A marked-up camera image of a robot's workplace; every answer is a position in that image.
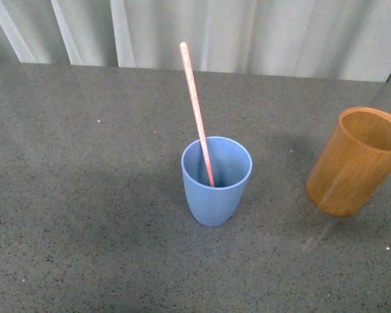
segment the white curtain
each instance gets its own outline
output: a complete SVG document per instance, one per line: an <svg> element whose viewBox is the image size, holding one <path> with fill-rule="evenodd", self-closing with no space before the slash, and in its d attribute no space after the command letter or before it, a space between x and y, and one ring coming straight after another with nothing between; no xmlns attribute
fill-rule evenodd
<svg viewBox="0 0 391 313"><path fill-rule="evenodd" d="M0 0L0 61L391 82L391 0Z"/></svg>

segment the gray countertop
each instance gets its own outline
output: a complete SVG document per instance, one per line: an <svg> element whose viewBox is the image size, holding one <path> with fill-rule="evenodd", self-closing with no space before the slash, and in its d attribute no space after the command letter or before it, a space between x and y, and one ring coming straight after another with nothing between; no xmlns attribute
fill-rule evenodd
<svg viewBox="0 0 391 313"><path fill-rule="evenodd" d="M215 228L183 190L183 71L0 63L0 312L391 312L391 176L349 218L304 188L340 112L391 113L391 83L195 79L206 134L253 159Z"/></svg>

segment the cup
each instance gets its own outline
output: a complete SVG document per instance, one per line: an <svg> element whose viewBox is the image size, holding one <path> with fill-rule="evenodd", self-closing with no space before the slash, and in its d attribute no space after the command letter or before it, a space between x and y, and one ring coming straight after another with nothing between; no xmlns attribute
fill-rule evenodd
<svg viewBox="0 0 391 313"><path fill-rule="evenodd" d="M229 138L207 137L207 146L215 187L209 184L199 140L182 154L183 185L195 219L205 226L218 226L236 210L253 163L246 148Z"/></svg>
<svg viewBox="0 0 391 313"><path fill-rule="evenodd" d="M321 210L350 216L391 173L391 114L374 108L343 111L305 189Z"/></svg>

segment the orange cup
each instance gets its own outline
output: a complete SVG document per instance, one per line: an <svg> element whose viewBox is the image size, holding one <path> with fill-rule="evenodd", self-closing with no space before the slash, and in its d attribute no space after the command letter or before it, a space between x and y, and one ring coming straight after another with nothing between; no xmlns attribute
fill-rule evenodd
<svg viewBox="0 0 391 313"><path fill-rule="evenodd" d="M349 108L340 114L305 190L324 212L350 216L390 173L391 114Z"/></svg>

